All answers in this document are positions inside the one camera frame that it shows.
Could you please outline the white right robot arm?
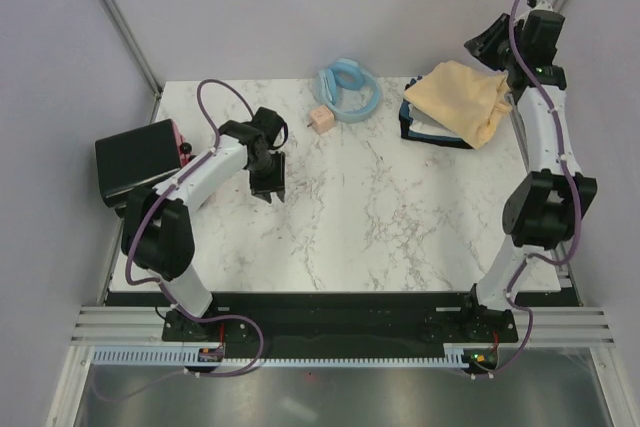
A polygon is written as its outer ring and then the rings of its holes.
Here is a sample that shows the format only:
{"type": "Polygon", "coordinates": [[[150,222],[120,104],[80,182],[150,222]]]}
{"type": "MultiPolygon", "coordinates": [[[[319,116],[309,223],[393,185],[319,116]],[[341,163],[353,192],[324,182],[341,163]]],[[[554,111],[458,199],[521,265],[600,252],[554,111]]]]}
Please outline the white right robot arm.
{"type": "Polygon", "coordinates": [[[467,339],[483,339],[494,318],[515,306],[533,266],[554,264],[551,253],[564,242],[577,244],[581,222],[597,193],[597,182],[583,175],[568,134],[564,70],[554,65],[562,15],[535,9],[519,21],[502,14],[466,50],[486,67],[507,73],[507,84],[526,137],[528,172],[507,199],[504,242],[493,265],[468,296],[458,315],[467,339]]]}

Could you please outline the black pink drawer organizer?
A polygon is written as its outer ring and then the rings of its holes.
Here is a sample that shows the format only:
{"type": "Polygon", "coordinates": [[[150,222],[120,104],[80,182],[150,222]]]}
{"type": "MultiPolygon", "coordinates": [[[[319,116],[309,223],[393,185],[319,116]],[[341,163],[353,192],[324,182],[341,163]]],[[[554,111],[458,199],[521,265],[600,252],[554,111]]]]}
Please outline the black pink drawer organizer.
{"type": "Polygon", "coordinates": [[[134,188],[154,186],[194,157],[191,144],[171,119],[99,139],[95,155],[100,196],[119,218],[134,188]]]}

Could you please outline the yellow t shirt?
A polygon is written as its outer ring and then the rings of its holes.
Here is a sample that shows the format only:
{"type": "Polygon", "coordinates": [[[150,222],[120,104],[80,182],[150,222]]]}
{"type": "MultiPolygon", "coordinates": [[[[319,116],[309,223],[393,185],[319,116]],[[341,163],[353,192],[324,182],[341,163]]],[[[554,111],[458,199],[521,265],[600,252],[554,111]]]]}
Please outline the yellow t shirt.
{"type": "Polygon", "coordinates": [[[408,87],[404,99],[423,114],[479,149],[512,110],[507,74],[484,74],[456,61],[439,63],[408,87]]]}

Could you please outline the small pink cube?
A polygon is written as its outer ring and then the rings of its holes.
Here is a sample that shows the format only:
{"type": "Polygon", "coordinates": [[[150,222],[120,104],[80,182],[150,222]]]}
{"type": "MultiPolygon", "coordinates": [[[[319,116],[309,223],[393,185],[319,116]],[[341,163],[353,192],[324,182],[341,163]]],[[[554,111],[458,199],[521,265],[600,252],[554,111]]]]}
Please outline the small pink cube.
{"type": "Polygon", "coordinates": [[[325,105],[313,109],[309,113],[308,127],[316,134],[323,135],[335,126],[335,116],[325,105]]]}

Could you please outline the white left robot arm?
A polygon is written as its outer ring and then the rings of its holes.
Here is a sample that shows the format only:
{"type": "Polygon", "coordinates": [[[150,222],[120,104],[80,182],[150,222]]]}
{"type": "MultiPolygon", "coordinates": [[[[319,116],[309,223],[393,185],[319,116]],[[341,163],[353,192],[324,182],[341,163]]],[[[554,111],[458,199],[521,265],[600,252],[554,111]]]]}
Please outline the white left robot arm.
{"type": "Polygon", "coordinates": [[[217,143],[168,179],[137,187],[128,196],[121,251],[130,286],[155,284],[185,317],[185,329],[208,340],[219,329],[209,310],[212,293],[199,278],[193,259],[196,245],[191,216],[236,173],[249,173],[251,195],[267,203],[285,199],[285,154],[277,139],[288,126],[276,112],[257,111],[246,122],[230,120],[219,129],[217,143]]]}

